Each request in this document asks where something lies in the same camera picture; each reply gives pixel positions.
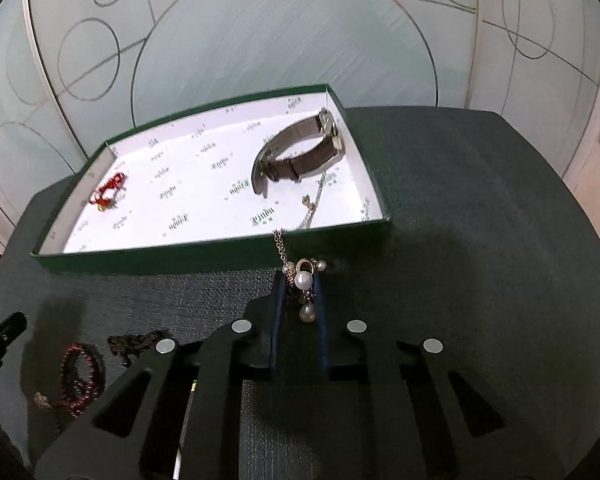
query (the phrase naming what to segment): pearl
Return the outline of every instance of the pearl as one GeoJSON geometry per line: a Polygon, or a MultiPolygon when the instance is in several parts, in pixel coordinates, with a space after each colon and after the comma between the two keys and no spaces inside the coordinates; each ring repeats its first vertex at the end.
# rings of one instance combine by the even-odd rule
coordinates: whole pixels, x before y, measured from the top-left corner
{"type": "Polygon", "coordinates": [[[300,319],[305,323],[311,323],[315,320],[314,304],[308,301],[307,304],[300,309],[300,319]]]}
{"type": "Polygon", "coordinates": [[[296,284],[296,287],[300,290],[309,290],[314,284],[314,277],[311,275],[310,272],[307,272],[306,270],[301,270],[296,274],[296,277],[294,278],[294,283],[296,284]]]}

